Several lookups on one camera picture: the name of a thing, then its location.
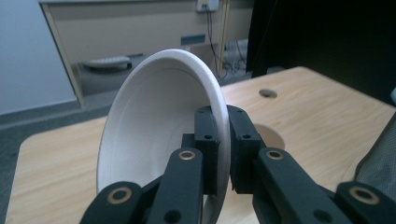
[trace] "white electrical box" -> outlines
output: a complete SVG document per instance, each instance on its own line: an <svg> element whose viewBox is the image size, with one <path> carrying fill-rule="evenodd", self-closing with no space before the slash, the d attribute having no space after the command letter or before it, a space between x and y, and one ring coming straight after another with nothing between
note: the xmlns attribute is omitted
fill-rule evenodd
<svg viewBox="0 0 396 224"><path fill-rule="evenodd" d="M197 11L217 11L219 9L219 0L197 0Z"/></svg>

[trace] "wooden table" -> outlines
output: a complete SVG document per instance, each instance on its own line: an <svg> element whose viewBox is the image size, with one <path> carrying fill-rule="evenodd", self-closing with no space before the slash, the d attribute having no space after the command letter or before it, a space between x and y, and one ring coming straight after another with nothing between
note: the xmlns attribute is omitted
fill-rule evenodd
<svg viewBox="0 0 396 224"><path fill-rule="evenodd" d="M276 98L265 98L269 89ZM395 108L305 68L222 88L227 104L282 137L321 186L335 190L380 135ZM96 160L106 118L36 134L23 142L6 223L78 223L95 196ZM229 189L219 223L254 223L251 196Z"/></svg>

